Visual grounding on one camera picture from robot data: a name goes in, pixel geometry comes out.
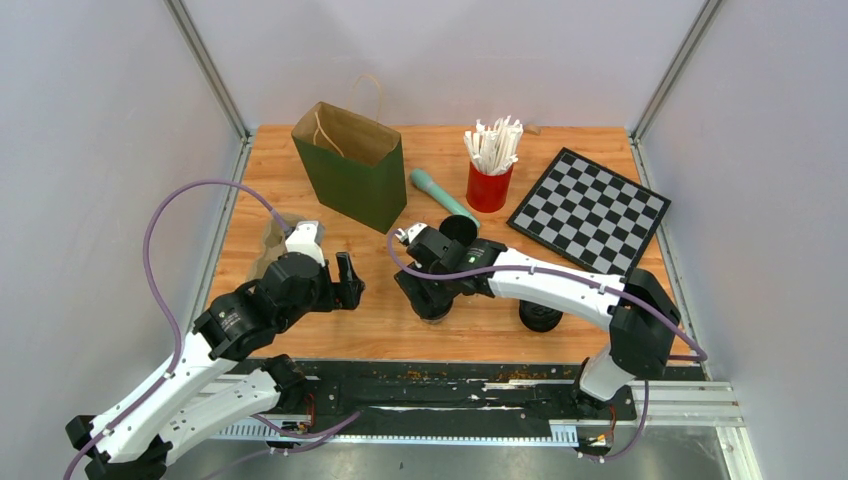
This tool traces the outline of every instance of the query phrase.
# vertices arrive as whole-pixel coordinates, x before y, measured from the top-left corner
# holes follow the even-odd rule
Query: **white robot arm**
[[[401,270],[395,280],[425,321],[447,315],[457,295],[482,294],[549,309],[558,315],[556,322],[559,312],[573,314],[609,332],[610,343],[583,362],[577,374],[578,388],[573,389],[575,401],[587,415],[605,409],[616,392],[635,377],[662,376],[673,332],[637,305],[607,291],[628,292],[679,324],[677,308],[650,273],[637,269],[625,280],[619,275],[587,273],[536,260],[504,244],[478,238],[476,226],[458,215],[448,217],[439,229],[417,223],[397,237],[414,260],[408,268],[425,275]],[[486,267],[493,268],[470,275],[472,270]],[[427,274],[442,276],[423,278]],[[593,286],[577,281],[578,277]]]
[[[65,427],[75,448],[83,448],[122,409],[151,385],[164,381],[144,403],[86,454],[90,480],[151,480],[187,450],[224,427],[288,400],[305,377],[285,356],[272,358],[234,385],[188,407],[200,390],[228,372],[254,350],[269,345],[309,312],[353,310],[365,284],[347,253],[336,254],[339,282],[330,278],[320,247],[324,229],[300,222],[286,238],[287,253],[272,263],[261,279],[221,295],[194,320],[185,336],[180,361],[166,373],[166,360],[141,385],[106,412],[75,417]]]

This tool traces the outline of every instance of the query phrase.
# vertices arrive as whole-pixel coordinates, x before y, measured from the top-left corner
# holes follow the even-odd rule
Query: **wooden table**
[[[407,175],[414,168],[423,168],[467,206],[468,154],[462,134],[469,127],[396,128],[403,136]],[[322,247],[331,259],[333,278],[337,278],[335,252],[347,251],[367,287],[357,310],[309,314],[278,336],[273,345],[257,351],[256,356],[287,353],[295,358],[579,363],[608,342],[605,332],[570,316],[551,332],[531,332],[518,318],[517,300],[483,296],[458,297],[453,310],[438,325],[422,322],[393,279],[398,268],[387,254],[385,236],[318,203],[290,133],[290,126],[259,129],[244,183],[281,213],[320,220],[326,227]],[[639,181],[622,128],[545,128],[540,136],[524,135],[506,206],[492,214],[473,212],[483,224],[481,236],[544,261],[574,266],[506,225],[509,215],[563,146]],[[407,195],[407,207],[396,227],[406,228],[415,222],[438,226],[448,215],[441,205],[411,184]],[[210,298],[231,292],[245,281],[248,268],[261,251],[260,236],[268,218],[256,200],[239,194]],[[408,259],[399,243],[395,250],[401,258]],[[656,239],[639,266],[656,275],[670,291]],[[673,350],[688,353],[679,340]]]

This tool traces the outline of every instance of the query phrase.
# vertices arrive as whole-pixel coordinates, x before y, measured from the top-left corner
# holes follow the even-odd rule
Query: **red pencil cup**
[[[506,203],[513,167],[501,175],[486,175],[474,167],[474,162],[468,162],[468,191],[465,193],[468,205],[482,213],[500,210]]]

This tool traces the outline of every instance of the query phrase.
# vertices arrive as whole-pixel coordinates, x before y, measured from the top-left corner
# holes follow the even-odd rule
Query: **green paper bag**
[[[370,118],[318,102],[292,130],[315,195],[381,233],[406,207],[400,133]]]

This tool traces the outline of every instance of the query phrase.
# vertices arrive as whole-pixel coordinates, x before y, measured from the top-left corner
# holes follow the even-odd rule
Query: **gray wall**
[[[173,348],[141,266],[150,214],[229,175],[238,143],[161,1],[5,5],[0,65],[0,478],[55,479],[74,454],[65,423]],[[186,194],[154,235],[180,318],[222,199]]]
[[[843,477],[848,4],[727,1],[645,141],[764,477]]]
[[[517,115],[632,126],[703,0],[188,0],[245,120],[344,106],[376,74],[390,124]],[[363,85],[352,107],[376,111]]]

